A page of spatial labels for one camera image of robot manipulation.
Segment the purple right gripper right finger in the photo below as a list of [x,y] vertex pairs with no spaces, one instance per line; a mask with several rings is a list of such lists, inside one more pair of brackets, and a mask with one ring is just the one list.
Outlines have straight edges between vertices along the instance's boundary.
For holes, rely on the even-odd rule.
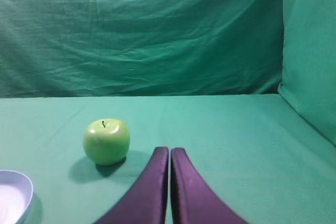
[[246,223],[211,190],[181,147],[171,150],[170,187],[174,223]]

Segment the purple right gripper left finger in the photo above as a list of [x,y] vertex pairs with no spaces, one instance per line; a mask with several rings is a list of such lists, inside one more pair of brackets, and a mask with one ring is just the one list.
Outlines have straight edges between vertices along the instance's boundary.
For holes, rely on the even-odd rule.
[[168,178],[169,148],[156,147],[134,184],[96,223],[165,223]]

